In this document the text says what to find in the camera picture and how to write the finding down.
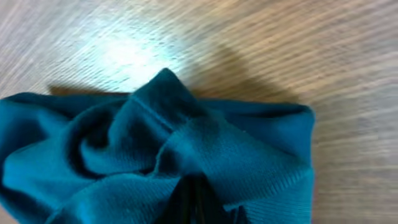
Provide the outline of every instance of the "crumpled cloth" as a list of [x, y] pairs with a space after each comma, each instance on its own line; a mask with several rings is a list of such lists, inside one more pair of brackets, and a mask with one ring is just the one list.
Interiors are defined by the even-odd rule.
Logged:
[[190, 174], [235, 223], [310, 223], [307, 106], [196, 100], [164, 69], [130, 95], [20, 93], [0, 118], [0, 200], [21, 223], [152, 223]]

